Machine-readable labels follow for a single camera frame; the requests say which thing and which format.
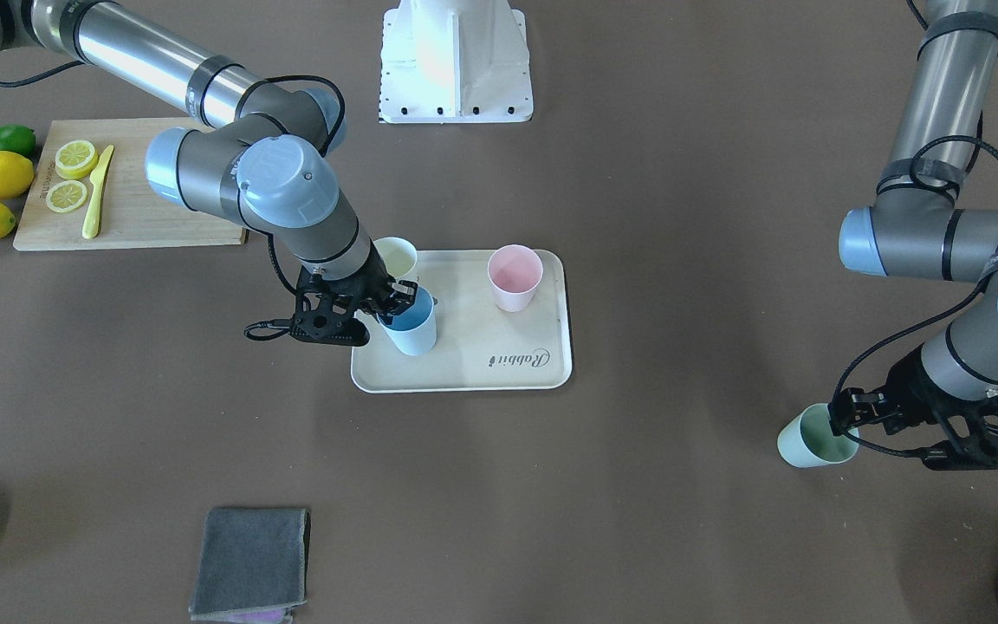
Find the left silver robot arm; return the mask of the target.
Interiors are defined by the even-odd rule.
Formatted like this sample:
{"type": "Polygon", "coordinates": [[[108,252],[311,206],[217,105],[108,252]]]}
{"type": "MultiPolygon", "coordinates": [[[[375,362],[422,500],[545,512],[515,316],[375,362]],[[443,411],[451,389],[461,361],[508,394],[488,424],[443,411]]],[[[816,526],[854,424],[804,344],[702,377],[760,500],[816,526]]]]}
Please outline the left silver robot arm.
{"type": "Polygon", "coordinates": [[[872,205],[849,212],[851,271],[975,285],[948,324],[892,367],[868,400],[888,433],[939,424],[998,394],[998,211],[957,201],[982,139],[998,62],[998,1],[928,1],[910,98],[872,205]]]}

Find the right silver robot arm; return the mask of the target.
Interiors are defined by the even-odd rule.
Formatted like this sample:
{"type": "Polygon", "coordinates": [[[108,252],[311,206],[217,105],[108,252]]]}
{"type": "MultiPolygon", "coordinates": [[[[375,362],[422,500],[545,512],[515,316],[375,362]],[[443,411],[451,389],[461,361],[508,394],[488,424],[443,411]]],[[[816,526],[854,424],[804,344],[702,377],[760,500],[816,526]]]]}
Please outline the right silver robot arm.
{"type": "Polygon", "coordinates": [[[0,51],[39,46],[182,107],[205,131],[170,129],[146,153],[155,193],[271,236],[300,261],[297,327],[321,340],[388,322],[416,285],[393,279],[326,153],[344,103],[289,92],[115,1],[0,1],[0,51]]]}

